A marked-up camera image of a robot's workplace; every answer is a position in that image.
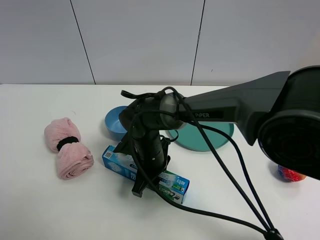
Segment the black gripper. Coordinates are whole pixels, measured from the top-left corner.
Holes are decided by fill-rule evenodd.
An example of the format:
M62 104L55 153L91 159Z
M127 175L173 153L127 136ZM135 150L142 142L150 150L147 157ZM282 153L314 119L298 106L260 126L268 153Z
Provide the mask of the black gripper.
M147 131L143 136L134 135L132 138L142 169L150 179L157 178L167 169L171 159L168 156L169 143L161 139L158 130ZM148 182L137 174L131 190L132 194L141 198L146 188L153 190Z

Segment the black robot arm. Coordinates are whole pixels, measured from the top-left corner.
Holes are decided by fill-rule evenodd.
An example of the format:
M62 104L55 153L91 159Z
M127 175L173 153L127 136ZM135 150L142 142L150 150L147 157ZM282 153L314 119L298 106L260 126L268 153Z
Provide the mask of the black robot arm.
M168 149L162 130L177 130L193 120L235 124L249 145L258 143L276 164L320 177L320 68L279 71L256 80L184 97L179 93L133 94L120 114L126 129L123 154L137 154L142 165L132 188L141 197L166 168Z

